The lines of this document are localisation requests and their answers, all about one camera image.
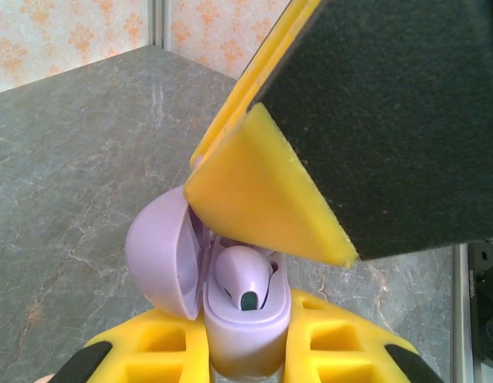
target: yellow gripper jaw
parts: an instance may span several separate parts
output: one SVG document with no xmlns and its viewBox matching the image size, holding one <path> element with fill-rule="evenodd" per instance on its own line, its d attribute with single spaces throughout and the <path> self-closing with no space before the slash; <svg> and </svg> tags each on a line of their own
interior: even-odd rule
<svg viewBox="0 0 493 383">
<path fill-rule="evenodd" d="M 92 338 L 50 383 L 210 383 L 203 316 L 154 309 Z"/>
<path fill-rule="evenodd" d="M 287 6 L 195 150 L 184 195 L 223 236 L 348 266 L 353 244 L 269 111 L 252 104 L 320 3 Z"/>
<path fill-rule="evenodd" d="M 292 290 L 284 383 L 439 383 L 404 339 Z"/>
</svg>

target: metal frame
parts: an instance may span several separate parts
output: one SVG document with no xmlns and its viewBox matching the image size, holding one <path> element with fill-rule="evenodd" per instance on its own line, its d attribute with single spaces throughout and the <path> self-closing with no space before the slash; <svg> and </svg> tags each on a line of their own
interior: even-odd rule
<svg viewBox="0 0 493 383">
<path fill-rule="evenodd" d="M 454 247 L 452 260 L 452 382 L 473 383 L 474 361 L 471 349 L 470 285 L 468 246 Z"/>
<path fill-rule="evenodd" d="M 164 47 L 164 0 L 148 0 L 149 45 Z"/>
</svg>

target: earbud charging slot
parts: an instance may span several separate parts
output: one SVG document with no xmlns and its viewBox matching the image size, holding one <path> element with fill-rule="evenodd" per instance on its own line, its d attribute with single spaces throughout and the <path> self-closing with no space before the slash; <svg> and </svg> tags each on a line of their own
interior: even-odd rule
<svg viewBox="0 0 493 383">
<path fill-rule="evenodd" d="M 275 261 L 271 261 L 270 260 L 270 265 L 271 265 L 271 269 L 273 270 L 273 272 L 271 273 L 271 276 L 270 276 L 270 281 L 268 282 L 268 292 L 266 294 L 266 297 L 264 298 L 264 302 L 262 303 L 261 305 L 261 309 L 264 307 L 264 305 L 266 305 L 266 301 L 268 300 L 268 296 L 270 295 L 270 284 L 271 284 L 271 279 L 273 278 L 273 275 L 277 272 L 278 270 L 278 263 L 276 263 Z"/>
<path fill-rule="evenodd" d="M 230 239 L 230 238 L 227 238 L 227 237 L 220 238 L 220 245 L 224 249 L 227 249 L 228 247 L 233 247 L 233 246 L 248 246 L 247 243 L 236 241 L 234 239 Z"/>
</svg>

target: earbud case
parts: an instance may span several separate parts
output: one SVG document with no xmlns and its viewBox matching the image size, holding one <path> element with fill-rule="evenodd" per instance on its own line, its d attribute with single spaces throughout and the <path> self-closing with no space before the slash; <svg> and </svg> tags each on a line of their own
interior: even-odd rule
<svg viewBox="0 0 493 383">
<path fill-rule="evenodd" d="M 191 210 L 183 187 L 166 192 L 134 219 L 126 237 L 133 281 L 152 305 L 194 320 L 203 307 L 211 364 L 231 379 L 258 380 L 285 357 L 291 295 L 284 255 L 253 247 L 275 266 L 260 310 L 241 311 L 218 285 L 214 267 L 235 241 L 212 233 Z"/>
</svg>

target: black foam pad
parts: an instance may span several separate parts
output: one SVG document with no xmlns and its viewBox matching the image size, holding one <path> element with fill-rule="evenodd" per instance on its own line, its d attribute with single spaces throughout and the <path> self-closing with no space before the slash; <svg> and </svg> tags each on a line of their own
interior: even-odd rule
<svg viewBox="0 0 493 383">
<path fill-rule="evenodd" d="M 258 102 L 363 259 L 493 237 L 493 1 L 322 1 Z"/>
</svg>

